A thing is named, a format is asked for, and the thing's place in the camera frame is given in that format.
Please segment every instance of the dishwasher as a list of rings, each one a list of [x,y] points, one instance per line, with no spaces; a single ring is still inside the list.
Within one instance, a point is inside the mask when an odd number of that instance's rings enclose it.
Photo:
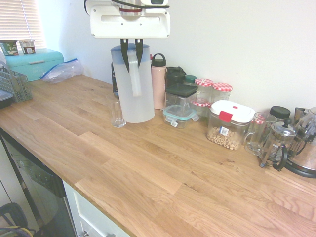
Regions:
[[[62,179],[9,134],[1,131],[1,136],[21,186],[28,190],[27,200],[37,216],[40,236],[75,237]]]

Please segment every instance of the drinking glass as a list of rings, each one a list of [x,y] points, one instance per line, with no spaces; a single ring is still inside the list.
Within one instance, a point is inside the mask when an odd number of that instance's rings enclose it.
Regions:
[[[272,123],[276,122],[277,118],[269,113],[257,112],[255,113],[251,131],[245,135],[244,141],[245,149],[251,154],[259,155],[261,147],[263,146],[270,130]]]
[[[110,112],[110,121],[114,127],[124,127],[126,121],[123,118],[122,109],[119,103],[119,96],[117,93],[110,93],[107,95],[107,104]]]

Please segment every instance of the window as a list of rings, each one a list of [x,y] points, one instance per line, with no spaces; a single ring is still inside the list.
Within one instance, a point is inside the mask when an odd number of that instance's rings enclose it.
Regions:
[[[0,40],[24,39],[34,40],[35,49],[46,48],[37,0],[0,0]]]

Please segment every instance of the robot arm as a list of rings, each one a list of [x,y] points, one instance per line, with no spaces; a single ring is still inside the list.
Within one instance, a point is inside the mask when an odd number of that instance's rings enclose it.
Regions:
[[[121,39],[127,70],[128,39],[135,39],[138,63],[143,55],[143,39],[167,38],[170,35],[168,0],[85,0],[90,15],[91,34],[95,38]]]

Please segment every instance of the plastic zip bag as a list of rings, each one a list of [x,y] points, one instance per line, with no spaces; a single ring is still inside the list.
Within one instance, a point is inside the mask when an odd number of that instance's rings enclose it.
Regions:
[[[83,67],[80,61],[75,58],[68,62],[57,64],[40,78],[45,82],[55,84],[82,73]]]

